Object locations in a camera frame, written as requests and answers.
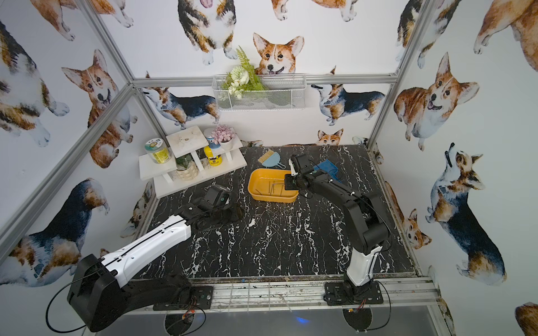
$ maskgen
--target small brush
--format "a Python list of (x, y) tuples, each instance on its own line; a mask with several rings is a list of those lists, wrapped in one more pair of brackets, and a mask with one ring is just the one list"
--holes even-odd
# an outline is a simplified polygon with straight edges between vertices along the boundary
[(258, 162), (267, 168), (277, 166), (280, 169), (286, 169), (286, 166), (280, 163), (280, 154), (270, 149), (258, 159)]

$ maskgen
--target potted plant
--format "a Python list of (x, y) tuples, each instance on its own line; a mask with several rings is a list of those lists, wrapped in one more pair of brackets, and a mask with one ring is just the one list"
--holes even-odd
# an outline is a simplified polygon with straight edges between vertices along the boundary
[(212, 132), (213, 142), (221, 144), (225, 151), (230, 151), (233, 148), (233, 139), (236, 133), (228, 125), (218, 125)]
[(185, 154), (175, 159), (176, 174), (185, 181), (190, 181), (198, 176), (198, 167), (190, 154)]

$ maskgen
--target brush bristles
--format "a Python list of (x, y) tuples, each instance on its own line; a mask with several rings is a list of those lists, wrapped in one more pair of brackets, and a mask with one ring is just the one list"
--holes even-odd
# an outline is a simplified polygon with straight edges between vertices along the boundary
[(265, 152), (264, 155), (262, 155), (262, 157), (260, 157), (260, 158), (258, 159), (258, 162), (259, 162), (259, 163), (264, 163), (265, 160), (269, 159), (269, 158), (271, 157), (271, 155), (273, 155), (273, 154), (274, 154), (274, 151), (272, 151), (272, 150), (269, 149), (267, 152)]

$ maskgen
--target orange corgi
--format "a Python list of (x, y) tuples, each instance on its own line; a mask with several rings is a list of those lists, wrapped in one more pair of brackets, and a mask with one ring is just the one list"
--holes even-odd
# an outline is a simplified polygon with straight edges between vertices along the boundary
[(284, 147), (290, 147), (290, 146), (338, 146), (340, 143), (340, 138), (342, 137), (342, 134), (344, 133), (344, 129), (339, 130), (338, 132), (334, 134), (327, 134), (323, 132), (322, 130), (319, 130), (317, 132), (317, 137), (319, 140), (315, 144), (290, 144), (290, 145), (284, 145)]

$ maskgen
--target tricolor corgi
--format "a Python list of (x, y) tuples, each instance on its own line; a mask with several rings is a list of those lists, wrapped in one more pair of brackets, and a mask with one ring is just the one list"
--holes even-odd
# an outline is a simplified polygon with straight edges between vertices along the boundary
[(93, 178), (77, 184), (62, 208), (41, 232), (24, 236), (0, 265), (0, 285), (39, 287), (74, 274), (81, 258), (92, 210), (110, 208), (103, 187)]
[(474, 163), (482, 155), (470, 156), (456, 150), (454, 143), (444, 152), (446, 168), (431, 189), (431, 208), (428, 208), (428, 223), (438, 222), (469, 256), (463, 268), (456, 265), (458, 272), (468, 278), (488, 285), (506, 281), (506, 271), (497, 246), (480, 226), (468, 205), (469, 191), (485, 188)]
[[(355, 145), (366, 146), (368, 144), (368, 138), (355, 136), (352, 139)], [(377, 164), (378, 165), (383, 164), (385, 159), (383, 158), (383, 155), (381, 155), (379, 148), (377, 147), (377, 142), (372, 146), (371, 150), (372, 150), (372, 154), (374, 158), (376, 159)]]
[(69, 107), (54, 100), (41, 79), (37, 64), (0, 22), (0, 128), (18, 137), (27, 132), (39, 147), (51, 134), (39, 121), (44, 109), (64, 116)]
[[(331, 70), (330, 74), (334, 75), (336, 67)], [(312, 84), (314, 89), (320, 92), (320, 110), (329, 126), (333, 126), (339, 118), (351, 115), (353, 113), (367, 111), (368, 116), (365, 120), (370, 120), (382, 106), (385, 95), (381, 92), (347, 92), (344, 84)]]
[(538, 304), (527, 302), (517, 307), (515, 319), (525, 336), (538, 336)]
[(143, 222), (143, 218), (147, 214), (146, 212), (147, 205), (149, 204), (152, 196), (153, 196), (153, 182), (149, 181), (146, 184), (146, 189), (144, 189), (144, 193), (142, 194), (142, 197), (138, 200), (138, 202), (136, 203), (133, 209), (133, 216), (127, 222), (127, 226), (121, 232), (120, 237), (127, 238), (136, 233), (138, 226), (140, 225), (140, 223)]
[[(74, 0), (30, 0), (38, 12), (45, 20), (68, 41), (73, 41), (75, 35), (63, 21), (62, 7), (77, 9)], [(133, 19), (127, 16), (123, 11), (125, 9), (125, 0), (91, 0), (94, 8), (99, 14), (110, 14), (124, 27), (133, 25)]]
[(229, 59), (237, 59), (232, 47), (236, 23), (233, 0), (179, 0), (179, 22), (205, 65), (213, 63), (213, 50), (223, 48)]
[[(434, 16), (420, 44), (420, 54), (417, 60), (419, 68), (423, 68), (426, 60), (426, 53), (430, 50), (435, 41), (444, 33), (447, 26), (454, 16), (454, 12), (461, 0), (437, 0), (437, 8)], [(409, 0), (405, 9), (400, 16), (400, 25), (398, 26), (398, 43), (404, 48), (407, 47), (411, 32), (414, 29), (416, 19), (418, 17), (422, 0)], [(397, 60), (403, 56), (403, 51), (398, 55)]]
[(181, 125), (184, 130), (185, 123), (198, 117), (211, 115), (215, 118), (214, 124), (218, 124), (217, 102), (211, 96), (176, 97), (168, 91), (168, 88), (144, 88), (142, 92), (157, 108), (157, 111), (176, 126)]
[[(288, 18), (286, 13), (286, 3), (288, 0), (271, 0), (273, 2), (273, 11), (277, 19), (283, 21)], [(353, 9), (353, 6), (358, 0), (312, 0), (320, 6), (326, 8), (338, 8), (340, 9), (340, 14), (342, 15), (342, 20), (345, 22), (351, 21), (355, 18), (357, 13)]]

